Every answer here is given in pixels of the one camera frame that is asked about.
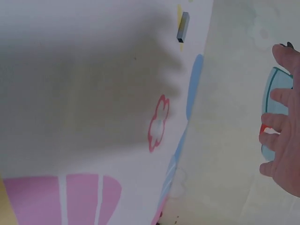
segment children's artwork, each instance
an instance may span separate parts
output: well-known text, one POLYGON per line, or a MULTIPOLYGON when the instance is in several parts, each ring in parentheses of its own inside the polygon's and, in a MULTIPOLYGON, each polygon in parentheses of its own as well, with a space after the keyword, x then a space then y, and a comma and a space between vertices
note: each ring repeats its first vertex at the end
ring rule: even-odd
POLYGON ((0 9, 0 224, 155 225, 183 149, 212 0, 42 1, 0 9))
MULTIPOLYGON (((270 92, 275 88, 293 88, 293 76, 287 74, 281 69, 274 67, 271 70, 269 78, 267 80, 266 88, 262 99, 262 114, 264 113, 278 113, 288 114, 286 106, 279 102, 276 102, 270 98, 270 92)), ((260 133, 266 131, 269 127, 262 124, 260 133)), ((275 152, 269 150, 265 145, 262 146, 262 154, 266 160, 272 161, 275 157, 275 152)))

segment drawing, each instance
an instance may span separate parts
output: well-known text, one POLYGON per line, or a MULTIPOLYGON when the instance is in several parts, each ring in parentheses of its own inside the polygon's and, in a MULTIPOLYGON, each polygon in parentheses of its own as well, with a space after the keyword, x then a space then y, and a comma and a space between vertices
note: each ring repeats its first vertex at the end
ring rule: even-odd
MULTIPOLYGON (((271 70, 269 78, 266 83, 264 95, 262 98, 262 114, 264 113, 279 113, 288 114, 288 108, 279 102, 276 102, 270 98, 270 92, 275 88, 293 88, 293 76, 287 74, 281 69, 274 67, 271 70)), ((260 133, 265 131, 267 126, 262 124, 260 133)), ((268 161, 274 160, 275 152, 269 150, 265 145, 261 148, 262 155, 268 161)))
POLYGON ((161 95, 155 108, 154 115, 151 119, 148 129, 149 151, 153 152, 163 139, 165 132, 165 122, 170 110, 170 100, 161 95))
POLYGON ((186 193, 187 189, 185 183, 187 181, 187 178, 188 175, 185 170, 183 168, 177 168, 172 181, 169 198, 178 199, 186 193))
POLYGON ((122 187, 112 177, 103 177, 102 203, 98 225, 107 225, 121 197, 122 187))
POLYGON ((247 30, 247 34, 252 38, 256 47, 260 50, 267 50, 274 43, 275 31, 274 21, 278 18, 278 13, 274 7, 268 6, 265 3, 254 4, 254 9, 256 13, 256 18, 254 23, 247 30))
POLYGON ((197 94, 197 87, 198 87, 198 83, 200 80, 200 74, 202 71, 202 67, 203 67, 203 56, 201 54, 197 55, 193 64, 193 68, 192 68, 192 72, 191 72, 191 77, 190 77, 190 81, 189 81, 189 87, 188 87, 188 94, 187 94, 187 107, 186 107, 186 116, 187 116, 187 126, 178 142, 176 151, 173 155, 173 157, 170 160, 168 169, 167 169, 167 173, 166 173, 166 179, 164 181, 163 187, 162 187, 162 191, 160 194, 160 198, 158 201, 158 206, 157 206, 157 212, 152 220, 151 225, 155 225, 156 222, 159 219, 160 213, 162 212, 162 209, 165 205, 165 202, 167 200, 167 196, 169 193, 175 193, 177 195, 182 196, 185 193, 185 186, 184 186, 184 182, 186 181, 186 174, 183 171, 183 173, 185 175, 182 175, 183 173, 178 175, 178 180, 180 183, 180 187, 177 189, 175 188, 175 190, 170 191, 172 189, 172 182, 174 179, 174 175, 176 173, 176 167, 179 161, 179 157, 183 148, 183 143, 187 134, 187 127, 188 127, 188 122, 189 119, 191 117, 192 114, 192 108, 195 102, 195 97, 197 94))
POLYGON ((69 224, 94 225, 98 204, 98 179, 97 174, 67 175, 67 219, 69 224))
POLYGON ((190 119, 192 108, 195 102, 197 87, 200 80, 200 74, 203 66, 203 56, 197 55, 193 64, 191 78, 189 80, 188 94, 187 94, 187 120, 190 119))
POLYGON ((66 176, 67 212, 61 210, 63 195, 57 176, 8 178, 4 179, 4 185, 18 225, 62 225, 63 213, 67 214, 68 224, 107 225, 122 188, 110 176, 103 176, 102 187, 98 180, 98 174, 66 176), (102 201, 98 202, 101 192, 102 201))

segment blue shape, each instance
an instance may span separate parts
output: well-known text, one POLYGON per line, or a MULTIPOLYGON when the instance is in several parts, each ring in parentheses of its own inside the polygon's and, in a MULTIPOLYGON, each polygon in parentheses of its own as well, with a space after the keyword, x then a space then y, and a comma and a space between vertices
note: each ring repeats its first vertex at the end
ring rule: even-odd
POLYGON ((175 161, 175 157, 172 156, 169 166, 168 166, 168 169, 167 169, 166 179, 164 181, 163 188, 160 193, 160 197, 159 197, 159 201, 158 201, 158 205, 157 205, 158 208, 161 205, 161 203, 163 202, 163 200, 165 199, 166 195, 170 191, 175 171, 176 171, 176 161, 175 161))
POLYGON ((192 69, 191 78, 189 80, 188 94, 187 94, 187 120, 191 117, 192 108, 194 105, 197 87, 200 79, 200 73, 203 66, 203 56, 197 55, 192 69))
POLYGON ((178 163, 178 161, 179 161, 179 157, 180 157, 180 154, 181 154, 181 151, 182 151, 184 140, 186 138, 186 134, 187 134, 187 128, 184 130, 184 132, 183 132, 183 134, 182 134, 182 136, 179 140, 179 143, 177 145, 177 149, 175 151, 175 154, 174 154, 176 163, 178 163))
MULTIPOLYGON (((293 77, 277 67, 271 70, 262 99, 262 114, 280 113, 287 115, 288 108, 270 98, 270 92, 275 88, 293 88, 293 77)), ((275 152, 264 145, 262 146, 262 155, 268 161, 275 158, 275 152)))

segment finger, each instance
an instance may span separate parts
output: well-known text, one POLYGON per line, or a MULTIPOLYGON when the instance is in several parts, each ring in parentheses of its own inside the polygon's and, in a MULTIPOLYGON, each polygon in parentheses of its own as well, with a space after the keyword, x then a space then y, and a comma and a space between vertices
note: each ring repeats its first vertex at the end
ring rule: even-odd
POLYGON ((293 75, 295 68, 300 66, 300 53, 281 45, 274 45, 272 51, 276 62, 293 75))
POLYGON ((283 114, 265 113, 261 119, 264 125, 280 133, 287 120, 287 116, 283 114))
POLYGON ((259 167, 259 172, 264 176, 271 177, 272 166, 273 166, 273 161, 263 163, 259 167))
POLYGON ((262 132, 261 134, 259 134, 258 139, 262 145, 265 145, 268 147, 268 149, 275 151, 275 145, 278 137, 278 134, 267 134, 265 132, 262 132))
POLYGON ((271 91, 270 97, 287 107, 288 100, 291 94, 293 93, 293 90, 290 88, 275 88, 271 91))

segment yellow mark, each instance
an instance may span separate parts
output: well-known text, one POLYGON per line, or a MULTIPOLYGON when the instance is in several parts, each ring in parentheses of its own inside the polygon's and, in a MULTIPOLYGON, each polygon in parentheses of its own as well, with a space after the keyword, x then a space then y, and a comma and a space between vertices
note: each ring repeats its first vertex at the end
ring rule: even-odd
POLYGON ((178 4, 177 5, 177 27, 178 27, 178 29, 180 26, 181 18, 182 18, 182 8, 181 8, 181 4, 178 4))
MULTIPOLYGON (((181 8, 181 4, 177 5, 177 27, 179 29, 180 26, 180 22, 181 22, 181 18, 182 18, 182 8, 181 8)), ((183 43, 180 43, 180 51, 183 51, 183 43)))
POLYGON ((0 224, 18 225, 15 213, 10 205, 8 195, 0 178, 0 224))

